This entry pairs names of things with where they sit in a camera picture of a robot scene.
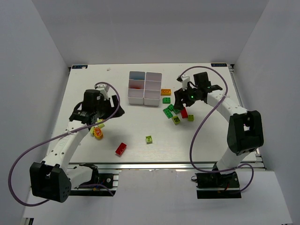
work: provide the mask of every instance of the orange lego brick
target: orange lego brick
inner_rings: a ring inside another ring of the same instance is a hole
[[[171,89],[162,89],[160,95],[171,95]]]

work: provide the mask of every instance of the red lego brick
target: red lego brick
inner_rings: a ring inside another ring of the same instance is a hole
[[[118,149],[116,150],[116,153],[121,156],[123,154],[123,152],[125,151],[127,145],[124,143],[121,143],[120,146],[118,147]]]
[[[188,117],[188,113],[185,107],[180,111],[180,114],[183,119]]]

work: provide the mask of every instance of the wire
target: wire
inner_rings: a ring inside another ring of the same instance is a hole
[[[104,183],[104,180],[100,184],[103,184],[103,183]],[[99,188],[99,186],[96,186],[96,188]]]
[[[193,177],[196,177],[196,175],[191,177],[191,181],[197,182],[197,179],[193,179]]]
[[[226,191],[228,188],[229,188],[229,184],[227,184],[227,186],[225,187],[224,191]]]
[[[244,163],[244,164],[241,164],[239,165],[238,167],[235,167],[235,168],[230,168],[230,169],[225,169],[225,170],[214,170],[214,171],[209,171],[209,170],[202,170],[202,169],[199,169],[197,168],[197,166],[194,164],[193,162],[193,159],[192,159],[192,151],[193,151],[193,145],[194,145],[194,142],[195,142],[195,139],[200,131],[200,129],[202,128],[202,126],[204,125],[204,123],[206,122],[206,120],[210,117],[210,115],[212,115],[212,113],[219,107],[219,105],[221,105],[221,103],[225,100],[226,96],[227,96],[227,93],[228,93],[228,85],[227,85],[227,82],[226,80],[224,79],[224,77],[216,70],[210,68],[210,67],[206,67],[206,66],[194,66],[194,67],[190,67],[190,68],[187,68],[185,71],[183,71],[179,77],[182,77],[187,71],[189,71],[190,69],[193,69],[193,68],[205,68],[205,69],[209,69],[213,72],[215,72],[221,79],[222,81],[224,82],[224,85],[225,85],[225,93],[224,93],[224,96],[221,98],[221,100],[216,104],[215,107],[212,108],[212,110],[205,116],[205,118],[203,119],[203,121],[201,122],[201,124],[199,125],[199,127],[197,128],[193,138],[192,138],[192,142],[191,142],[191,145],[190,145],[190,148],[189,148],[189,160],[190,160],[190,163],[191,165],[198,171],[200,172],[203,172],[203,173],[222,173],[222,172],[227,172],[227,171],[234,171],[236,170],[237,168],[241,168],[245,165],[249,166],[252,170],[252,176],[251,176],[251,179],[249,181],[249,183],[241,190],[245,190],[247,187],[249,187],[249,185],[251,184],[252,180],[253,180],[253,176],[254,176],[254,169],[253,167],[248,164],[248,163]]]
[[[190,83],[191,85],[193,85],[194,88],[198,88],[196,85],[193,84],[193,82],[189,81],[188,83]]]
[[[102,184],[85,184],[85,185],[80,185],[80,188],[90,188],[93,186],[100,186],[105,188],[112,196],[114,196],[114,194],[112,193],[112,191],[110,189],[108,189],[106,186],[102,185]]]
[[[112,118],[112,117],[117,113],[117,111],[118,111],[118,109],[119,109],[119,107],[120,107],[120,96],[119,96],[119,93],[117,92],[117,90],[116,90],[112,85],[110,85],[109,83],[106,83],[106,82],[98,82],[98,83],[95,84],[95,86],[97,86],[98,84],[101,84],[101,83],[110,86],[110,87],[116,92],[116,95],[117,95],[117,98],[118,98],[118,101],[119,101],[116,110],[115,110],[115,111],[114,111],[114,112],[113,112],[106,120],[103,120],[103,121],[101,121],[101,122],[98,122],[98,123],[95,123],[95,124],[91,124],[91,125],[88,125],[88,126],[85,126],[85,127],[80,127],[80,128],[74,129],[74,130],[70,131],[70,133],[75,133],[75,132],[78,132],[78,131],[80,131],[80,130],[87,129],[87,128],[91,128],[91,127],[93,127],[93,126],[96,126],[96,125],[99,125],[99,124],[101,124],[101,123],[104,123],[104,122],[108,121],[110,118]],[[12,187],[11,179],[12,179],[12,174],[13,174],[14,168],[15,168],[15,166],[17,165],[17,163],[20,161],[20,159],[21,159],[23,156],[25,156],[28,152],[30,152],[30,151],[36,149],[37,147],[42,146],[42,145],[44,145],[44,144],[47,144],[47,143],[49,143],[49,142],[51,142],[51,141],[54,141],[54,140],[56,140],[56,139],[59,139],[59,138],[68,136],[68,135],[69,135],[69,133],[66,132],[66,133],[63,133],[63,134],[58,135],[58,136],[56,136],[56,137],[50,138],[49,140],[43,141],[43,142],[41,142],[41,143],[39,143],[39,144],[36,144],[36,145],[32,146],[31,148],[29,148],[29,149],[27,149],[25,152],[23,152],[23,153],[15,160],[15,162],[12,164],[12,166],[11,166],[11,168],[10,168],[10,170],[9,170],[9,174],[8,174],[8,188],[9,188],[9,191],[10,191],[11,195],[13,196],[13,198],[14,198],[18,203],[20,203],[21,205],[24,205],[24,206],[33,207],[33,206],[39,206],[39,205],[41,205],[41,204],[44,204],[44,203],[46,203],[46,202],[49,201],[49,200],[47,199],[47,200],[45,200],[45,201],[42,201],[42,202],[39,202],[39,203],[36,203],[36,204],[28,204],[28,203],[26,203],[26,202],[23,202],[21,199],[19,199],[19,198],[16,196],[16,194],[15,194],[15,192],[14,192],[14,190],[13,190],[13,187]]]

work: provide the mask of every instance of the white storage bin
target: white storage bin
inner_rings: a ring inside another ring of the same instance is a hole
[[[159,106],[160,102],[160,91],[158,90],[145,90],[144,93],[144,104]]]
[[[159,106],[161,73],[130,71],[128,101],[130,104]]]
[[[128,89],[129,104],[143,105],[144,104],[144,89]]]
[[[146,73],[144,104],[159,106],[161,91],[161,73]]]
[[[130,71],[128,83],[128,101],[129,104],[144,104],[145,72]]]

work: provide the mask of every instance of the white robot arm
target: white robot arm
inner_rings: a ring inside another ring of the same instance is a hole
[[[211,85],[206,72],[194,75],[195,84],[192,84],[187,76],[179,76],[177,80],[182,83],[182,88],[174,92],[174,109],[182,110],[184,108],[183,104],[189,107],[197,100],[201,100],[212,107],[218,105],[217,111],[229,123],[227,150],[222,158],[215,163],[213,171],[198,169],[202,172],[196,174],[198,187],[210,190],[227,189],[233,180],[233,186],[239,188],[240,185],[235,168],[250,152],[263,145],[263,128],[260,113],[258,111],[249,111],[237,105],[229,97],[224,96],[221,87]],[[205,192],[204,195],[205,197],[219,197],[209,192]]]
[[[81,129],[96,123],[97,119],[107,119],[116,110],[119,103],[116,95],[112,96],[113,105],[108,98],[108,88],[100,85],[96,90],[86,90],[83,101],[77,104],[69,118],[69,135],[59,139],[55,147],[41,161],[30,167],[30,181],[34,196],[64,202],[71,189],[81,184],[99,182],[97,167],[92,164],[82,164],[73,170],[67,170],[68,164],[81,140],[89,129]],[[123,115],[119,107],[113,117]]]

